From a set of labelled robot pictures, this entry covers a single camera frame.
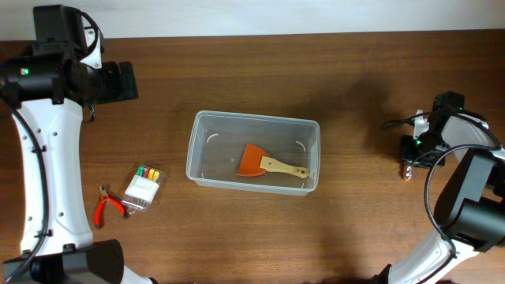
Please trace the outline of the orange socket bit rail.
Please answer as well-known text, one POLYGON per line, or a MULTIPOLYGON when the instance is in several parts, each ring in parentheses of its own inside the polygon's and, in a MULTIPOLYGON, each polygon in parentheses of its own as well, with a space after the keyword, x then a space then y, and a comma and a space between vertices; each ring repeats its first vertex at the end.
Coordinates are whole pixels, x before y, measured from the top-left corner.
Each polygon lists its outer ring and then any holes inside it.
POLYGON ((404 181, 411 181, 413 178, 413 167, 411 165, 405 165, 403 167, 403 179, 404 181))

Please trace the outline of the clear case coloured bits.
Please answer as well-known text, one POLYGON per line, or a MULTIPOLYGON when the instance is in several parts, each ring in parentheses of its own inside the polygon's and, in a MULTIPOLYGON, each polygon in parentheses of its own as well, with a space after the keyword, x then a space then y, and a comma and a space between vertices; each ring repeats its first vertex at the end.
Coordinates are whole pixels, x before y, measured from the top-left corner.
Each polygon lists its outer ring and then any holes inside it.
POLYGON ((146 212, 150 208, 163 183, 164 175, 163 171, 154 167, 145 165, 137 167, 121 200, 128 215, 138 211, 146 212))

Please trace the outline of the orange scraper wooden handle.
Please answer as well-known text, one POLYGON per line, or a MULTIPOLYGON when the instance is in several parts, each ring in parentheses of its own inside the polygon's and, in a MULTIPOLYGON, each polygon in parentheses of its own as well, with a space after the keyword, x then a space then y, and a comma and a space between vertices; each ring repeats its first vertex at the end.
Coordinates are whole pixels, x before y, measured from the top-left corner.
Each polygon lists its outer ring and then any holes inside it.
POLYGON ((272 158, 255 144, 246 144, 238 168, 238 175, 253 178, 264 175, 267 172, 289 174, 297 178, 307 178, 309 176, 307 168, 282 163, 272 158))

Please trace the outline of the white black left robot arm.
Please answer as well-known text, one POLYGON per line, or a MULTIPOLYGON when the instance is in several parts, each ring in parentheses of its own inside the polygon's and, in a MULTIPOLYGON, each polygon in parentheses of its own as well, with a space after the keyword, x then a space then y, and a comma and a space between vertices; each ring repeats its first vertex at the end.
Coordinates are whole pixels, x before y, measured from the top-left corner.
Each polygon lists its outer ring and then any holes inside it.
POLYGON ((80 127, 84 109, 136 99, 130 62, 104 62, 103 34, 85 12, 33 10, 36 41, 1 66, 1 98, 21 142, 25 217, 7 283, 143 283, 120 243, 94 241, 84 209, 80 127))

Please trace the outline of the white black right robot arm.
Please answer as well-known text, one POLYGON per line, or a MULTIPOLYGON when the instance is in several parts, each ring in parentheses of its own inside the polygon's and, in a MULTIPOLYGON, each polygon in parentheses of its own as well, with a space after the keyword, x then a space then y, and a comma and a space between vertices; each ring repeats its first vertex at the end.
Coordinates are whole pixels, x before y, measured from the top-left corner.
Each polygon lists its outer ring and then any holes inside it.
POLYGON ((460 263, 504 245, 504 146, 486 119, 466 110, 464 95, 445 92, 432 109, 384 122, 413 126, 401 139, 404 178, 425 168, 424 205, 432 232, 374 283, 441 283, 460 263))

